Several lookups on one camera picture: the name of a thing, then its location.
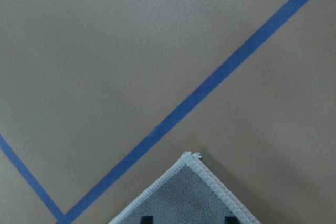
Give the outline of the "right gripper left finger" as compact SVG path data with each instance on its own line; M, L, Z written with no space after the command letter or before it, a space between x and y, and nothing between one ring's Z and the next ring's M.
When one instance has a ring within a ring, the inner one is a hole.
M153 224L153 216L142 216L140 224Z

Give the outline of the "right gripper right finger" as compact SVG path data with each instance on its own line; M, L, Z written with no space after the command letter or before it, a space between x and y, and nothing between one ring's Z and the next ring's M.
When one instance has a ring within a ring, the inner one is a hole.
M236 216L225 216L224 224L238 224L238 218Z

